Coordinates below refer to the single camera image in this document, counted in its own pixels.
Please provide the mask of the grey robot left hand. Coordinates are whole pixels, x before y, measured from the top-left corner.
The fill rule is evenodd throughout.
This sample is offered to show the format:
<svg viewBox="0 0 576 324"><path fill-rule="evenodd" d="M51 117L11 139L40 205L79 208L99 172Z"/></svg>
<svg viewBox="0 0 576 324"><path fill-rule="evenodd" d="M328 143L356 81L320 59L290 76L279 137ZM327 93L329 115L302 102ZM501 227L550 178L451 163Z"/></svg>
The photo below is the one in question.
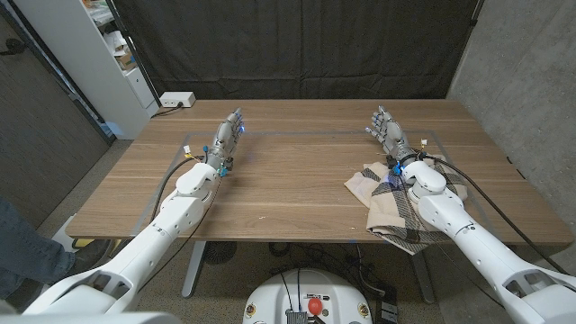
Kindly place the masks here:
<svg viewBox="0 0 576 324"><path fill-rule="evenodd" d="M233 157L244 132L242 110L237 108L218 127L212 144L208 147L205 163L219 173L233 168Z"/></svg>

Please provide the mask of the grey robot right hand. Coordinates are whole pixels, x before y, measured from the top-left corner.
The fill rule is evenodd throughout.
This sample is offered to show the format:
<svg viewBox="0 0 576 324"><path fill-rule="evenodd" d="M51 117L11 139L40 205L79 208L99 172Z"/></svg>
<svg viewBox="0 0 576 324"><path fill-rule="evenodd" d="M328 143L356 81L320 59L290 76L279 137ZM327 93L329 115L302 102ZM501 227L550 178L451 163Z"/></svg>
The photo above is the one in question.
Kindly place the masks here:
<svg viewBox="0 0 576 324"><path fill-rule="evenodd" d="M383 105L378 106L378 110L373 113L371 121L372 126L366 127L365 131L382 145L385 154L402 166L406 166L416 159L417 153L410 146L405 132Z"/></svg>

